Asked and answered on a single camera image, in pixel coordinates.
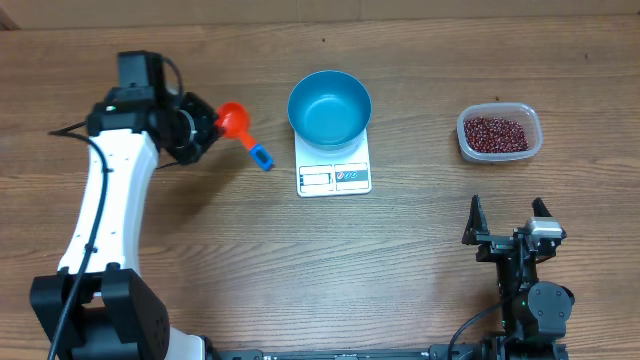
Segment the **red scoop with blue handle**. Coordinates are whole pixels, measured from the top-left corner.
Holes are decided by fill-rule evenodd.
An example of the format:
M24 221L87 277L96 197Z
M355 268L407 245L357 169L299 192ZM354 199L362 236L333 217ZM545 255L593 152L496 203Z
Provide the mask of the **red scoop with blue handle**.
M250 115L246 108L238 102L226 102L217 110L218 119L215 124L227 139L239 141L249 156L265 172L274 166L274 160L263 145L250 134Z

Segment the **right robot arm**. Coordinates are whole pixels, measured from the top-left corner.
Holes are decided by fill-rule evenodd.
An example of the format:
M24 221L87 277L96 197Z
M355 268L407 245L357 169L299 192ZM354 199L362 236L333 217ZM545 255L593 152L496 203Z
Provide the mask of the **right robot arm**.
M556 256L566 231L540 198L532 202L533 216L509 236L493 235L481 206L472 197L462 243L477 247L478 262L496 265L499 302L463 324L447 346L449 359L566 359L558 340L566 335L566 323L575 304L566 287L539 279L537 266ZM501 312L502 330L485 336L465 349L456 341L469 326Z

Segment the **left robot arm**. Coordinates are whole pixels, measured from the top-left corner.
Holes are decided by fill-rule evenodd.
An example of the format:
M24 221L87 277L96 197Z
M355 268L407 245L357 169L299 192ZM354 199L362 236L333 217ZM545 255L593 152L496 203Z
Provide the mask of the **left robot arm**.
M148 51L118 55L118 84L78 125L57 130L89 148L75 230L55 274L36 277L30 304L51 359L215 359L210 339L171 326L168 311L139 274L146 195L159 155L200 160L219 139L214 110L182 87L174 63Z

